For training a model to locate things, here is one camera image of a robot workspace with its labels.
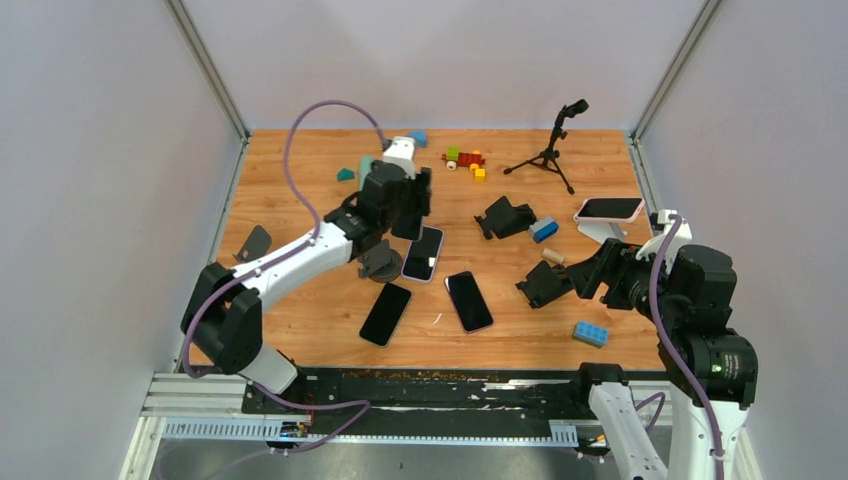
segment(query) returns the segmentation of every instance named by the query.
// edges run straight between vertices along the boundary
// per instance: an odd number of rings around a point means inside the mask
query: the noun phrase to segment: wooden tabletop
[[[286,184],[282,148],[287,131],[254,133],[226,225],[218,261],[233,266],[233,254],[250,231],[262,225],[279,248],[306,233],[312,224],[306,209]],[[387,131],[388,137],[405,131]],[[653,325],[635,312],[608,310],[597,300],[569,293],[541,309],[531,309],[515,283],[541,260],[544,248],[565,255],[566,263],[591,256],[599,245],[577,231],[572,216],[585,198],[639,196],[624,137],[619,131],[572,131],[559,142],[559,159],[576,189],[567,193],[555,173],[527,166],[502,173],[537,154],[547,144],[547,130],[430,130],[429,146],[416,152],[416,165],[433,170],[432,214],[427,225],[445,232],[434,279],[419,283],[398,278],[412,300],[386,348],[359,338],[359,329],[382,285],[357,277],[354,261],[320,275],[282,299],[264,318],[264,339],[301,365],[350,367],[577,368],[581,362],[618,363],[628,369],[661,368]],[[476,183],[467,169],[445,169],[447,147],[480,150],[487,180]],[[347,167],[358,175],[363,155],[380,158],[372,130],[304,130],[294,140],[291,171],[298,188],[322,215],[353,193],[357,180],[337,182]],[[485,240],[475,215],[507,195],[513,205],[528,203],[536,216],[559,223],[559,232],[537,245],[521,233]],[[650,238],[642,216],[627,229],[628,241]],[[388,236],[405,256],[409,242]],[[448,275],[470,270],[495,324],[466,334],[444,286]],[[603,293],[601,287],[598,297]],[[572,340],[578,320],[609,330],[609,342],[595,348]],[[194,359],[201,359],[193,352]]]

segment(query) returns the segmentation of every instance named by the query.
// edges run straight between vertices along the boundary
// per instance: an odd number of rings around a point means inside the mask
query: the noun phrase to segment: pink phone case
[[[589,200],[593,200],[595,198],[626,198],[626,199],[631,199],[631,198],[638,198],[638,197],[592,197],[592,198],[587,198],[586,200],[583,200],[583,203],[580,205],[580,208],[577,209],[577,213],[574,214],[574,221],[575,222],[577,222],[577,223],[583,223],[583,222],[630,223],[630,222],[636,220],[636,217],[638,217],[639,213],[642,212],[642,209],[645,208],[645,199],[640,198],[639,200],[641,200],[641,201],[639,202],[639,206],[636,207],[633,210],[633,215],[631,215],[630,218],[578,217],[577,214],[579,214],[583,210],[583,207],[586,206],[586,202],[588,202]]]

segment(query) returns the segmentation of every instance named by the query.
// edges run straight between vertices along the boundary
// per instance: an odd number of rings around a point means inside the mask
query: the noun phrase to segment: black mini tripod
[[[554,144],[557,140],[565,139],[568,135],[568,132],[562,129],[562,124],[565,122],[565,118],[574,118],[588,109],[589,104],[583,99],[578,100],[573,105],[565,105],[562,107],[562,110],[559,111],[559,115],[557,115],[557,119],[554,122],[554,128],[551,130],[551,139],[548,141],[548,148],[542,150],[538,155],[529,160],[525,160],[514,167],[507,168],[504,170],[504,175],[509,175],[513,170],[521,168],[524,165],[533,165],[534,167],[539,167],[542,170],[558,173],[559,176],[562,177],[562,181],[565,182],[565,186],[568,188],[568,193],[574,195],[574,188],[570,183],[568,183],[568,179],[565,178],[565,174],[562,173],[562,170],[559,168],[559,164],[556,162],[556,159],[559,158],[559,150],[554,149]],[[551,168],[548,165],[548,162],[553,163],[554,168]]]

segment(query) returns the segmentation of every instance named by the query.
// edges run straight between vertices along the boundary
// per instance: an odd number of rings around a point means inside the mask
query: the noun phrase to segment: cable
[[[203,302],[203,304],[200,305],[200,308],[194,314],[194,316],[192,317],[191,321],[188,324],[188,327],[186,328],[185,339],[183,340],[183,345],[182,345],[182,348],[181,348],[181,353],[182,353],[182,357],[183,357],[183,361],[182,361],[183,369],[185,370],[186,374],[188,376],[190,376],[191,378],[201,378],[201,377],[209,374],[212,371],[212,368],[213,368],[211,366],[201,366],[201,367],[195,368],[195,366],[193,366],[191,364],[191,362],[189,361],[189,348],[191,347],[192,339],[194,338],[194,332],[197,330],[197,325],[200,323],[200,319],[203,318],[203,315],[206,313],[207,310],[209,310],[209,307],[211,307],[212,304],[214,304],[219,298],[221,298],[221,296],[223,296],[227,291],[229,291],[234,286],[242,283],[243,281],[245,281],[245,280],[247,280],[251,277],[260,275],[262,273],[262,271],[267,270],[268,268],[271,268],[275,265],[280,264],[281,262],[288,260],[289,258],[293,257],[294,255],[297,255],[298,253],[302,252],[303,250],[305,250],[305,249],[309,248],[310,246],[312,246],[313,244],[315,244],[315,240],[318,238],[318,235],[320,234],[320,230],[321,230],[321,217],[318,215],[318,212],[315,210],[315,207],[313,207],[312,204],[309,203],[309,200],[307,200],[306,197],[304,197],[303,194],[300,193],[300,190],[297,189],[297,186],[294,183],[294,178],[292,177],[292,174],[291,174],[291,170],[289,168],[289,156],[291,154],[291,146],[292,146],[292,141],[294,140],[294,135],[297,132],[297,129],[300,126],[301,122],[303,122],[303,119],[306,118],[306,116],[309,113],[311,113],[312,111],[314,111],[318,108],[321,108],[321,107],[328,106],[328,105],[339,105],[339,106],[343,106],[343,107],[348,107],[348,108],[356,110],[357,112],[364,115],[365,118],[367,118],[368,121],[371,122],[371,125],[374,126],[374,129],[377,132],[377,136],[380,138],[380,148],[381,148],[381,150],[382,150],[383,146],[386,144],[386,136],[383,134],[383,130],[380,128],[380,125],[377,124],[377,120],[375,120],[374,117],[371,116],[370,113],[366,112],[362,107],[359,107],[359,106],[357,106],[353,103],[350,103],[350,102],[346,102],[344,100],[325,100],[323,102],[318,102],[318,103],[310,106],[306,110],[304,110],[303,113],[301,113],[297,117],[297,119],[295,119],[294,124],[292,124],[291,130],[289,130],[288,138],[286,138],[286,146],[285,146],[285,149],[283,150],[283,173],[286,176],[286,182],[288,182],[289,188],[291,188],[292,193],[294,193],[295,197],[300,201],[300,203],[303,204],[303,206],[306,207],[306,209],[309,211],[309,214],[312,216],[312,220],[314,222],[314,227],[312,228],[311,235],[309,236],[309,238],[304,240],[303,243],[301,243],[300,245],[294,247],[293,249],[284,253],[283,255],[280,255],[279,257],[269,261],[264,266],[257,268],[256,270],[246,272],[246,273],[244,273],[244,274],[242,274],[238,277],[233,278],[229,282],[225,283],[221,288],[219,288],[218,290],[213,292],[212,295],[210,295],[209,298],[207,298],[206,301]],[[280,398],[279,396],[277,396],[276,394],[274,394],[273,392],[271,392],[270,390],[265,388],[263,385],[260,385],[258,383],[254,384],[254,386],[259,391],[261,391],[262,393],[267,395],[269,398],[274,400],[275,402],[277,402],[281,405],[287,406],[289,408],[297,408],[297,409],[301,409],[301,410],[338,410],[338,409],[342,409],[342,408],[362,406],[362,409],[360,409],[360,411],[357,412],[353,417],[351,417],[347,422],[342,424],[341,427],[337,428],[336,430],[334,430],[333,432],[331,432],[330,434],[326,435],[324,438],[322,438],[322,439],[320,439],[316,442],[313,442],[313,443],[306,445],[306,446],[303,446],[303,447],[272,450],[272,451],[283,452],[286,455],[289,454],[289,453],[308,452],[310,450],[314,450],[314,449],[320,447],[321,445],[324,445],[325,443],[327,443],[328,441],[330,441],[331,439],[333,439],[334,437],[339,435],[344,429],[349,427],[353,422],[355,422],[360,417],[362,417],[362,415],[364,415],[365,412],[368,411],[368,409],[371,407],[371,403],[368,402],[367,400],[355,400],[355,401],[351,401],[351,402],[337,403],[337,404],[334,404],[334,405],[302,405],[302,404],[299,404],[299,403],[292,403],[292,402],[289,402],[289,401],[287,401],[283,398]],[[255,452],[255,453],[252,453],[252,454],[247,455],[245,457],[242,457],[242,458],[234,461],[233,463],[227,465],[226,467],[224,467],[224,468],[212,473],[211,475],[205,477],[205,479],[216,477],[216,476],[230,470],[231,468],[235,467],[236,465],[239,465],[239,464],[244,463],[248,460],[252,460],[254,458],[260,457],[260,456],[265,455],[265,454],[267,454],[267,452],[265,450],[263,450],[261,452]],[[161,479],[161,473],[159,472],[159,470],[157,470],[157,475]]]
[[[651,417],[651,421],[648,422],[648,426],[645,427],[645,432],[648,433],[648,435],[651,434],[651,431],[654,429],[654,426],[657,424],[657,420],[659,420],[659,418],[660,418],[660,413],[662,413],[662,409],[665,406],[665,393],[657,392],[657,393],[651,395],[650,397],[639,402],[639,404],[636,405],[636,408],[635,408],[635,410],[638,412],[639,410],[645,408],[648,404],[650,404],[651,402],[653,402],[654,400],[656,400],[658,398],[660,399],[660,404],[659,404],[659,406],[657,406],[657,411],[654,412],[654,416]],[[573,448],[570,449],[570,450],[567,450],[567,451],[569,453],[574,453],[574,454],[580,453],[576,449],[573,449]],[[615,460],[615,457],[612,456],[612,455],[604,455],[604,456],[601,457],[601,456],[596,456],[596,455],[583,454],[583,456],[581,458],[585,458],[586,460],[589,460],[590,462],[603,462],[602,459],[604,459],[604,460]]]
[[[700,400],[701,405],[704,406],[704,410],[707,413],[707,419],[710,423],[710,431],[713,436],[713,449],[715,456],[715,468],[716,468],[716,479],[724,480],[724,462],[721,460],[724,457],[724,449],[721,447],[721,429],[718,425],[718,418],[716,418],[715,410],[713,410],[712,403],[710,403],[709,397],[707,397],[707,392],[704,391],[704,388],[701,387],[701,384],[698,382],[698,379],[695,378],[695,375],[692,373],[692,370],[689,369],[689,366],[686,365],[686,362],[677,353],[677,349],[674,348],[674,345],[671,343],[671,338],[669,338],[668,333],[665,331],[665,327],[662,323],[662,318],[660,317],[660,307],[659,307],[659,296],[657,294],[657,289],[659,286],[660,279],[660,269],[662,267],[663,260],[665,259],[665,255],[668,252],[669,245],[671,245],[672,240],[674,240],[674,235],[680,229],[680,226],[686,222],[680,215],[669,215],[670,219],[674,220],[674,225],[671,226],[668,234],[660,244],[660,248],[657,251],[657,256],[654,257],[654,262],[651,265],[651,277],[648,281],[648,299],[651,305],[651,318],[654,321],[654,324],[657,326],[657,335],[660,337],[660,342],[665,347],[669,356],[671,356],[672,360],[674,360],[677,368],[683,372],[683,376],[686,377],[686,381],[692,385],[692,389],[695,390],[695,394],[698,396],[698,400]]]

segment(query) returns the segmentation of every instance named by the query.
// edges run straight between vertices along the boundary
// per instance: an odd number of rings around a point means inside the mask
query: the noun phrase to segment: blue toy block
[[[365,155],[362,157],[362,160],[359,161],[359,189],[362,190],[362,187],[365,185],[365,177],[371,173],[371,164],[374,163],[374,157],[371,155]]]
[[[424,130],[410,130],[407,137],[415,140],[415,144],[419,147],[427,146],[427,132]]]
[[[607,329],[580,320],[574,326],[571,338],[601,348],[607,344]]]
[[[527,229],[527,233],[533,237],[533,241],[536,243],[541,243],[546,238],[555,234],[559,230],[559,224],[554,221],[551,217],[545,217],[538,222],[530,225],[530,228]]]
[[[356,175],[353,173],[353,170],[349,168],[343,168],[339,170],[339,173],[336,174],[336,180],[339,182],[344,182],[345,180],[353,180],[356,178]]]

